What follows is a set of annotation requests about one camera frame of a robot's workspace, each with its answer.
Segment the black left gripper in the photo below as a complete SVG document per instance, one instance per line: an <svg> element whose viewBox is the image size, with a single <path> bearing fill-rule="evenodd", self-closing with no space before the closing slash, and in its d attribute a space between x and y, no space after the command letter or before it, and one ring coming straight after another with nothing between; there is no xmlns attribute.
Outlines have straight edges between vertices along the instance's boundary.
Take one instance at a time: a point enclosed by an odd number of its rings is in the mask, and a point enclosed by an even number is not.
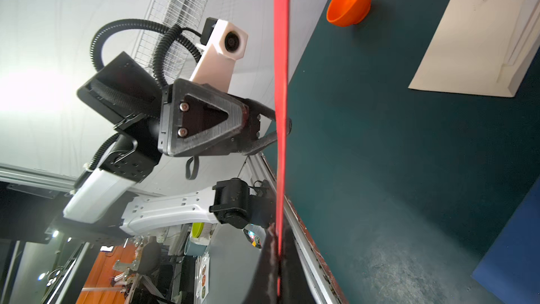
<svg viewBox="0 0 540 304"><path fill-rule="evenodd" d="M226 156L239 150L249 107L209 84L177 80L161 89L121 53L79 88L81 101L115 126L118 143L100 169L135 182L162 156Z"/></svg>

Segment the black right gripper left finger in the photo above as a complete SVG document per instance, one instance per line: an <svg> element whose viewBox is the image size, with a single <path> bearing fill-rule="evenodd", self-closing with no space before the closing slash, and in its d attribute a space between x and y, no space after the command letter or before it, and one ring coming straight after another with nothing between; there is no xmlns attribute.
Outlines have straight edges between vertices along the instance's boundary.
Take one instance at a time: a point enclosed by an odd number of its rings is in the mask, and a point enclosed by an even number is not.
<svg viewBox="0 0 540 304"><path fill-rule="evenodd" d="M243 303L278 303L278 238L275 225L266 230L254 279Z"/></svg>

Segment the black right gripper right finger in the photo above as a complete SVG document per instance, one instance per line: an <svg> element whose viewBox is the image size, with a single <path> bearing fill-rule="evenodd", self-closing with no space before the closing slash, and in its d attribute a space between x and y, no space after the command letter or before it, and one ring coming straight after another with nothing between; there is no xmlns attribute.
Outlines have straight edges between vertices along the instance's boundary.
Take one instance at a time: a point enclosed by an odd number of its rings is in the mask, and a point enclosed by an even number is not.
<svg viewBox="0 0 540 304"><path fill-rule="evenodd" d="M288 221L285 220L283 225L280 257L280 303L316 303L309 288L305 271L298 255L298 249L295 246L294 233Z"/></svg>

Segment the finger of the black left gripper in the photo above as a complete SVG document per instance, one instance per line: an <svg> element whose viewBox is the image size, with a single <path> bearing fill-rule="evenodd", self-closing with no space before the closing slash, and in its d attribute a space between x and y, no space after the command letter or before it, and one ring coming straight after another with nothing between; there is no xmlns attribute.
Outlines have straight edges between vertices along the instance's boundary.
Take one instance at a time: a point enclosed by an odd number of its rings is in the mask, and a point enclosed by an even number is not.
<svg viewBox="0 0 540 304"><path fill-rule="evenodd" d="M240 132L220 143L220 153L253 156L268 146L276 144L277 129L271 131L269 128L271 122L277 126L276 111L256 100L240 97L235 97L235 99L246 106L247 115Z"/></svg>

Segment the dark blue envelope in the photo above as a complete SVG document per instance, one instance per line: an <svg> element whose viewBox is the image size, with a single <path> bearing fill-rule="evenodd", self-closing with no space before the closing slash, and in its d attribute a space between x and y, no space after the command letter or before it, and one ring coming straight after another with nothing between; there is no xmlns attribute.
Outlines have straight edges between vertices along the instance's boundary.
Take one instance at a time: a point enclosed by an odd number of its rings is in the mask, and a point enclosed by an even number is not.
<svg viewBox="0 0 540 304"><path fill-rule="evenodd" d="M539 302L539 183L506 223L472 273L504 303Z"/></svg>

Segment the red envelope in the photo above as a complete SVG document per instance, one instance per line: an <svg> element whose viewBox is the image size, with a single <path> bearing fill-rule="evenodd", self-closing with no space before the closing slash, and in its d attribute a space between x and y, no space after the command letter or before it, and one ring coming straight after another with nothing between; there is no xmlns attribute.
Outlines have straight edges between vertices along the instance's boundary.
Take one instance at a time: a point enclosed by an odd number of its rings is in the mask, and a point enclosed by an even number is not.
<svg viewBox="0 0 540 304"><path fill-rule="evenodd" d="M285 169L288 134L290 0L274 0L274 103L278 138L276 232L278 261L284 258Z"/></svg>

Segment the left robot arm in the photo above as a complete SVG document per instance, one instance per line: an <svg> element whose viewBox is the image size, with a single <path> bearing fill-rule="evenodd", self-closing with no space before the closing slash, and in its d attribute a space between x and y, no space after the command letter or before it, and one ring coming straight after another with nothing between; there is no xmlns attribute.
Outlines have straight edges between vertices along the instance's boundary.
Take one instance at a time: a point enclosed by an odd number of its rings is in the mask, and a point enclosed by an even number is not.
<svg viewBox="0 0 540 304"><path fill-rule="evenodd" d="M135 196L162 156L186 158L194 173L203 156L252 156L278 139L260 136L260 120L274 110L209 84L177 80L161 89L126 53L121 53L78 90L85 104L112 122L115 135L75 185L63 217L97 239L128 238L155 229L196 222L268 228L275 223L275 197L232 178L176 196Z"/></svg>

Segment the cream envelope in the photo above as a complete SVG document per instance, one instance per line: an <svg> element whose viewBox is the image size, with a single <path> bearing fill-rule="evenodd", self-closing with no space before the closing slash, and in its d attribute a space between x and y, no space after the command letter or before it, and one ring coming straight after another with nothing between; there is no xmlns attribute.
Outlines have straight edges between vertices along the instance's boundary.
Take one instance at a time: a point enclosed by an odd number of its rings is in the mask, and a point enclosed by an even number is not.
<svg viewBox="0 0 540 304"><path fill-rule="evenodd" d="M409 89L514 97L539 50L539 0L450 0Z"/></svg>

